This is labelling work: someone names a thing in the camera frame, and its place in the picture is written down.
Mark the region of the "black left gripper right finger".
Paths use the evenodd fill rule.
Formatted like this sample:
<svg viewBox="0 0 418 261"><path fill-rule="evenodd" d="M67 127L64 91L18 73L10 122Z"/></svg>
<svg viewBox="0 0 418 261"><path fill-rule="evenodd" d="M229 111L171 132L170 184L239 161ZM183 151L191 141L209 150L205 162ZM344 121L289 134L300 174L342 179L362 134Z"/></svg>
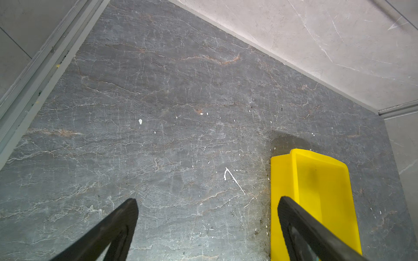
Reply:
<svg viewBox="0 0 418 261"><path fill-rule="evenodd" d="M290 197L281 197L277 211L291 261L366 260Z"/></svg>

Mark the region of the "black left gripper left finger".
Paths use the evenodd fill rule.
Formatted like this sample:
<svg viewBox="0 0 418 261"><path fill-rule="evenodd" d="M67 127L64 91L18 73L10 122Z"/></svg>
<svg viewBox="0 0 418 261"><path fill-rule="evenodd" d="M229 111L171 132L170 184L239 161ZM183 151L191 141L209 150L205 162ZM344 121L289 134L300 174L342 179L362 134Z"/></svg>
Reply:
<svg viewBox="0 0 418 261"><path fill-rule="evenodd" d="M125 261L138 220L136 199L127 199L78 241L53 258L54 261Z"/></svg>

